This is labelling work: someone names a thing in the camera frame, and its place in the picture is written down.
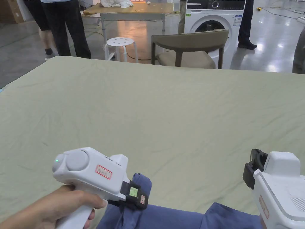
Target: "bed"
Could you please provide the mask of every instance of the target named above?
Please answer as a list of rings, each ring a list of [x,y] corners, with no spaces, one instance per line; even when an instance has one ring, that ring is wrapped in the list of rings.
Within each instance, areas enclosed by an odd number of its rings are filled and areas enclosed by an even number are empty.
[[[86,146],[126,155],[150,204],[257,214],[251,149],[293,152],[305,172],[304,88],[297,74],[52,58],[0,93],[0,221],[58,188],[56,155]]]

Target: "hand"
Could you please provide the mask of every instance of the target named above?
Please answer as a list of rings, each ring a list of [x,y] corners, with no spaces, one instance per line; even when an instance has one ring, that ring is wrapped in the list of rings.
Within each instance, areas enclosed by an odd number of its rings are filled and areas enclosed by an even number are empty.
[[[41,198],[24,210],[16,213],[0,224],[0,228],[7,229],[55,229],[56,221],[74,212],[82,205],[93,208],[104,208],[107,203],[98,195],[82,190],[74,190],[73,186],[64,185],[51,194]],[[94,218],[92,210],[84,228],[90,226]]]

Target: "finger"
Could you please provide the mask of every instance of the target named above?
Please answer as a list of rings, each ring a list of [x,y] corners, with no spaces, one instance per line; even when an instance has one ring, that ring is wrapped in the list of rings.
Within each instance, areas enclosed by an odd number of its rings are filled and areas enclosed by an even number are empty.
[[[90,224],[91,224],[91,221],[90,220],[87,220],[85,225],[84,225],[84,229],[87,229],[90,227]]]
[[[90,215],[89,215],[89,217],[88,217],[88,220],[93,220],[94,217],[95,217],[95,210],[92,209],[92,211],[91,211],[91,213],[90,213]]]
[[[103,199],[101,199],[96,194],[91,194],[87,192],[80,192],[81,195],[81,205],[92,206],[95,209],[100,209],[106,207],[107,203]]]

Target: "washing machine label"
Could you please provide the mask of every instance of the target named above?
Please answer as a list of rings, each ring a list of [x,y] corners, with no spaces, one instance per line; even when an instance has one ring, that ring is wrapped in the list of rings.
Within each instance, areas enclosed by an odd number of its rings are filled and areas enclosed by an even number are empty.
[[[242,22],[242,15],[235,15],[233,26],[240,26]]]

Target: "vent grille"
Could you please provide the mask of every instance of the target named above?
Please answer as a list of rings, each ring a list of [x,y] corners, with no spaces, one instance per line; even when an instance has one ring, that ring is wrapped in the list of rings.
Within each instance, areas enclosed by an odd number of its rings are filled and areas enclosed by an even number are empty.
[[[305,199],[292,197],[291,200],[300,212],[305,212]]]

